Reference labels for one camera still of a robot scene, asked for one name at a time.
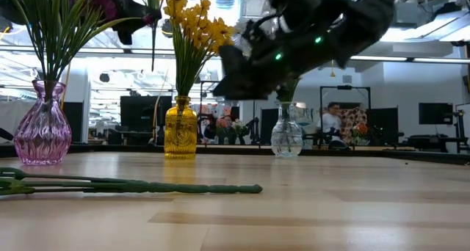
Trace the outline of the purple ribbed glass vase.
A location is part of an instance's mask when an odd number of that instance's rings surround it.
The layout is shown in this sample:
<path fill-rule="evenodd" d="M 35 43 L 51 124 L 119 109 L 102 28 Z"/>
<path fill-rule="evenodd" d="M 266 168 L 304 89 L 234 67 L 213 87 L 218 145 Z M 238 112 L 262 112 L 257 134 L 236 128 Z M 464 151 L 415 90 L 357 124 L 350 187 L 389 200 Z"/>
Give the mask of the purple ribbed glass vase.
<path fill-rule="evenodd" d="M 71 128 L 59 103 L 65 85 L 44 80 L 34 80 L 32 84 L 37 100 L 15 132 L 15 151 L 25 165 L 59 164 L 72 140 Z"/>

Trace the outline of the black wall monitor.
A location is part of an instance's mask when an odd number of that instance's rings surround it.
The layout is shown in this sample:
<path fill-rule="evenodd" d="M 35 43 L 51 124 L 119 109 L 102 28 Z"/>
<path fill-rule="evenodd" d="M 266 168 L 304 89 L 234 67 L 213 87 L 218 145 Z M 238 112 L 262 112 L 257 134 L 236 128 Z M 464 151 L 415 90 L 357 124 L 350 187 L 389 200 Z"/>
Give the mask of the black wall monitor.
<path fill-rule="evenodd" d="M 452 103 L 419 103 L 420 125 L 452 125 Z"/>

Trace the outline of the long LED light bar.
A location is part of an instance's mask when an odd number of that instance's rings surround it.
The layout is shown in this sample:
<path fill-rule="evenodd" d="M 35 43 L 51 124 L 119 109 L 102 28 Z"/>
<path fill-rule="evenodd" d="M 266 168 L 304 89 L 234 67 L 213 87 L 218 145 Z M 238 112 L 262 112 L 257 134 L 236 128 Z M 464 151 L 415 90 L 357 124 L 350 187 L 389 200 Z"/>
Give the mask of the long LED light bar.
<path fill-rule="evenodd" d="M 32 52 L 35 50 L 32 46 L 9 46 L 0 45 L 0 51 L 16 51 L 16 52 Z M 126 55 L 126 56 L 145 56 L 150 57 L 152 50 L 150 49 L 130 49 L 130 48 L 81 48 L 78 54 L 106 54 L 106 55 Z M 358 55 L 350 58 L 352 61 L 365 62 L 409 62 L 409 63 L 430 63 L 430 64 L 453 64 L 453 65 L 470 65 L 470 59 L 456 58 L 432 58 L 432 57 L 386 57 L 386 56 L 367 56 Z"/>

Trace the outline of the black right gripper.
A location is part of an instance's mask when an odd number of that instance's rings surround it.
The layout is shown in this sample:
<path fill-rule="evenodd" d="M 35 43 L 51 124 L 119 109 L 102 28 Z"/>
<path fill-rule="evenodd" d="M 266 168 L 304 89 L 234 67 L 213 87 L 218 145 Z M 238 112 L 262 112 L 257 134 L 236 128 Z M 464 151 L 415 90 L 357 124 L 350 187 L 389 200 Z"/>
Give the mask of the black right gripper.
<path fill-rule="evenodd" d="M 272 18 L 269 15 L 248 21 L 244 38 L 251 45 L 250 56 L 245 57 L 235 46 L 220 47 L 225 75 L 214 88 L 213 96 L 226 100 L 266 100 L 272 90 L 265 86 L 277 86 L 335 59 L 330 33 L 335 16 L 315 16 L 302 20 L 290 32 L 278 29 L 267 34 L 261 25 Z"/>

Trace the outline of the black background table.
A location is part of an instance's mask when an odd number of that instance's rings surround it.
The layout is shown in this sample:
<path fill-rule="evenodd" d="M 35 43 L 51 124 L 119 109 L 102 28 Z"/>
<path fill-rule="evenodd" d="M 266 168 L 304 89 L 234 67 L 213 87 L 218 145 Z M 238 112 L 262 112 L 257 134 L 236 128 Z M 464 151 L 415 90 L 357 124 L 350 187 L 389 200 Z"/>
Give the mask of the black background table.
<path fill-rule="evenodd" d="M 448 153 L 447 143 L 455 143 L 459 153 L 463 150 L 470 151 L 468 140 L 468 137 L 448 137 L 443 134 L 414 135 L 407 138 L 406 144 L 418 150 L 440 150 L 441 153 Z"/>

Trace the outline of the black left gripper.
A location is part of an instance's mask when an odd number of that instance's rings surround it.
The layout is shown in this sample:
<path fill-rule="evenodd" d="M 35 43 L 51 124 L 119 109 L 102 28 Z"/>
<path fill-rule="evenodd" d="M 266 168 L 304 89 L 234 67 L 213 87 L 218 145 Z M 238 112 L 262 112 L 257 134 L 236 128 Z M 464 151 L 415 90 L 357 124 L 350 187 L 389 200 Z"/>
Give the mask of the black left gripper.
<path fill-rule="evenodd" d="M 122 44 L 132 44 L 132 35 L 146 22 L 158 22 L 162 18 L 160 7 L 157 3 L 143 6 L 134 0 L 113 0 L 117 9 L 117 19 L 126 18 L 112 27 L 117 32 Z"/>

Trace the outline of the black aluminium table frame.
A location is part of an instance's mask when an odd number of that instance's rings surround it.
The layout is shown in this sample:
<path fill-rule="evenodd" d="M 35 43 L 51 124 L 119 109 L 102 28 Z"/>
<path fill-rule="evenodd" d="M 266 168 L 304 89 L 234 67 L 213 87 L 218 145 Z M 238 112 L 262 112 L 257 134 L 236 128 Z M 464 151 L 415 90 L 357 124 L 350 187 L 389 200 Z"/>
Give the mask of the black aluminium table frame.
<path fill-rule="evenodd" d="M 92 152 L 123 152 L 123 153 L 164 153 L 162 146 L 129 146 L 129 145 L 71 145 L 69 153 Z M 270 147 L 253 145 L 212 145 L 198 146 L 197 154 L 239 155 L 239 156 L 273 156 Z M 302 150 L 300 156 L 329 156 L 329 157 L 375 157 L 388 159 L 403 159 L 407 161 L 427 161 L 439 164 L 470 166 L 470 155 L 431 153 L 403 150 Z"/>

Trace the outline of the black equipment stand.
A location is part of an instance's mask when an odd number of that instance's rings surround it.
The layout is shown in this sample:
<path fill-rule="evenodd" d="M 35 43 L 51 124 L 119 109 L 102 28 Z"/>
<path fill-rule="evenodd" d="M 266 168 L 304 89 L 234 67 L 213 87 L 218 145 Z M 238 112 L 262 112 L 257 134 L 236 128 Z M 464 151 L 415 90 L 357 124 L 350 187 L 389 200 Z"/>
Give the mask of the black equipment stand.
<path fill-rule="evenodd" d="M 468 145 L 468 137 L 465 135 L 464 124 L 463 124 L 463 110 L 457 110 L 454 112 L 454 117 L 456 118 L 456 123 L 454 124 L 455 131 L 456 131 L 456 146 L 457 146 L 457 153 L 460 153 L 464 150 L 470 150 Z"/>

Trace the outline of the yellow glass bottle vase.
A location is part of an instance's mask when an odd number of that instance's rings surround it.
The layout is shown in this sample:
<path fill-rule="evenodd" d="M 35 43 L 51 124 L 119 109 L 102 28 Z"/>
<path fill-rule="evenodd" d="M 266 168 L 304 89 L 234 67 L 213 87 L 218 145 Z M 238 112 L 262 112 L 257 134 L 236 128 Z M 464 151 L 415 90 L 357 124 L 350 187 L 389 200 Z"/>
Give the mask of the yellow glass bottle vase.
<path fill-rule="evenodd" d="M 198 117 L 189 107 L 190 97 L 177 95 L 175 101 L 175 106 L 165 116 L 164 156 L 192 160 L 198 142 Z"/>

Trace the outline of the black rig frame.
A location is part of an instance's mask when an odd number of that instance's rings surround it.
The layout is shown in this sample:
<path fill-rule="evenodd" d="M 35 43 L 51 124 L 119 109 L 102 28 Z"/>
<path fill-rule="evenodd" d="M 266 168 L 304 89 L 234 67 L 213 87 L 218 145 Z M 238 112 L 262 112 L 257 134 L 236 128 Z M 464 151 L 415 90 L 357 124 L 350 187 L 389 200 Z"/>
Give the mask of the black rig frame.
<path fill-rule="evenodd" d="M 319 109 L 319 119 L 320 119 L 320 127 L 319 131 L 317 133 L 319 139 L 318 139 L 318 148 L 320 148 L 320 145 L 323 144 L 324 141 L 328 141 L 328 137 L 331 136 L 331 134 L 325 134 L 323 130 L 323 114 L 324 114 L 324 106 L 323 106 L 323 94 L 322 91 L 324 89 L 336 89 L 336 90 L 353 90 L 356 89 L 357 91 L 359 90 L 366 90 L 367 91 L 367 109 L 371 108 L 372 102 L 371 102 L 371 88 L 370 87 L 355 87 L 349 84 L 345 85 L 338 85 L 338 86 L 320 86 L 319 87 L 319 94 L 320 94 L 320 109 Z"/>

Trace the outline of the black partition panel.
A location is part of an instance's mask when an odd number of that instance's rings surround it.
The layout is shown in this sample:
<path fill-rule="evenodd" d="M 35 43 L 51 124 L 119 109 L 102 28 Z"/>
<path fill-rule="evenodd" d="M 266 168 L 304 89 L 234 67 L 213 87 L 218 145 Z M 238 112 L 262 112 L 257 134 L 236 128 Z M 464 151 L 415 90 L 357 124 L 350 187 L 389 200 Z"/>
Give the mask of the black partition panel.
<path fill-rule="evenodd" d="M 68 120 L 72 142 L 82 141 L 83 103 L 65 102 L 63 112 Z"/>
<path fill-rule="evenodd" d="M 261 110 L 261 143 L 262 144 L 271 144 L 272 129 L 278 120 L 278 110 L 277 109 L 262 109 Z"/>
<path fill-rule="evenodd" d="M 366 115 L 370 145 L 387 146 L 399 142 L 397 107 L 368 109 Z"/>
<path fill-rule="evenodd" d="M 156 126 L 165 125 L 165 116 L 171 107 L 170 96 L 121 96 L 120 124 L 129 131 L 151 132 L 153 120 Z"/>

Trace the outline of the clear glass vase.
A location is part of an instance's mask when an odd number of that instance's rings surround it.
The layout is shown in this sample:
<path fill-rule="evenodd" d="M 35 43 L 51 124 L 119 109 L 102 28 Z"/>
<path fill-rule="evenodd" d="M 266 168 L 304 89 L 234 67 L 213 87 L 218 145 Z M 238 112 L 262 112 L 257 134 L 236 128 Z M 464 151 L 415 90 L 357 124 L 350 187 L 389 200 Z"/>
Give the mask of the clear glass vase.
<path fill-rule="evenodd" d="M 276 157 L 291 158 L 300 154 L 303 132 L 296 122 L 293 103 L 279 103 L 278 121 L 271 134 L 271 147 Z"/>

